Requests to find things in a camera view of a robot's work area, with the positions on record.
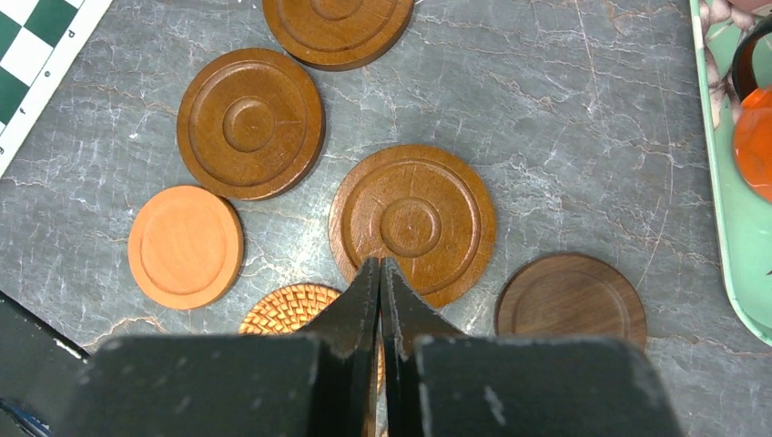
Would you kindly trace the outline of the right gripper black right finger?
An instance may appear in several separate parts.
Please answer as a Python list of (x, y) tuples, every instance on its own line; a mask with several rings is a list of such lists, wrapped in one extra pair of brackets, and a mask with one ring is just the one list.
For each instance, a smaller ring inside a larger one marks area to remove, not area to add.
[(391, 436), (678, 436), (657, 372), (614, 338), (473, 337), (381, 261)]

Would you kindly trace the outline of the dark walnut wooden coaster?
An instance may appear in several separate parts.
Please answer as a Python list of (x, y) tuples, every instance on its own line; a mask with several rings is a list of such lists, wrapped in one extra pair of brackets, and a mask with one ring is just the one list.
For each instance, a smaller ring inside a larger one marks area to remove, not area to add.
[(520, 267), (496, 301), (495, 333), (601, 335), (640, 350), (647, 340), (642, 301), (610, 264), (577, 252), (545, 255)]

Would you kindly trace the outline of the brown wooden saucer coaster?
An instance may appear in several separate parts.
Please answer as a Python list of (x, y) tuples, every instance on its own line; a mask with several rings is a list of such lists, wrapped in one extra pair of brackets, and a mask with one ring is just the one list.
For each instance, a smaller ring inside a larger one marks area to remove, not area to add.
[(496, 230), (482, 178), (452, 153), (422, 144), (363, 159), (330, 207), (330, 248), (345, 279), (366, 258), (393, 258), (436, 308), (459, 299), (483, 275)]
[(388, 52), (410, 23), (412, 0), (270, 1), (263, 14), (279, 44), (327, 71), (366, 66)]
[(260, 200), (294, 188), (311, 171), (325, 128), (310, 75), (277, 51), (246, 48), (212, 60), (190, 82), (178, 109), (177, 144), (204, 188)]

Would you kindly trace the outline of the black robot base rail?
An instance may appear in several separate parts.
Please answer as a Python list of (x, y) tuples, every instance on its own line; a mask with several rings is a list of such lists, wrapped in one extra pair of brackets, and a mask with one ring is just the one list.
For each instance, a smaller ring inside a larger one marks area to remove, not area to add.
[(1, 434), (49, 436), (66, 415), (89, 353), (1, 295)]

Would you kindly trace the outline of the woven rattan coaster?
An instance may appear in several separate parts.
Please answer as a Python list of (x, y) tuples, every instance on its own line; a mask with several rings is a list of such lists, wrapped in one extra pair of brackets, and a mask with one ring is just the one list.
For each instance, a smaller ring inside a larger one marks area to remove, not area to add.
[(297, 410), (325, 401), (343, 408), (378, 400), (386, 366), (378, 339), (380, 290), (375, 265), (363, 267), (343, 292), (294, 284), (272, 291), (242, 321), (242, 346), (260, 362), (246, 382), (261, 404)]

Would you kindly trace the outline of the light orange wooden coaster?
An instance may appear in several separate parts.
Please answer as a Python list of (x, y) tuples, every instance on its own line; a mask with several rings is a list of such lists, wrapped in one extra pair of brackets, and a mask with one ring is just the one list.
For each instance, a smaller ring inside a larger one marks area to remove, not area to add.
[(137, 213), (127, 242), (139, 288), (156, 303), (191, 310), (219, 300), (241, 269), (245, 239), (239, 217), (204, 188), (167, 188)]

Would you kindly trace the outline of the orange mug black handle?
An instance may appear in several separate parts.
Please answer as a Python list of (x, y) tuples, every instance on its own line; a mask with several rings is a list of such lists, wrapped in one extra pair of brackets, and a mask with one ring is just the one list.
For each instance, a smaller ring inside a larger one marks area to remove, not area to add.
[(771, 17), (757, 22), (740, 42), (731, 65), (731, 78), (740, 102), (733, 148), (736, 169), (761, 198), (771, 200), (771, 88), (757, 82), (753, 54), (757, 43), (771, 34)]

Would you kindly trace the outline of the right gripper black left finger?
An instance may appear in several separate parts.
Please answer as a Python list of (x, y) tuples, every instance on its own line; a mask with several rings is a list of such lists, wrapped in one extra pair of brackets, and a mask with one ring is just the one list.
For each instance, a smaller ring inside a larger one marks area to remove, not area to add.
[(286, 335), (124, 336), (88, 361), (60, 436), (372, 436), (380, 263)]

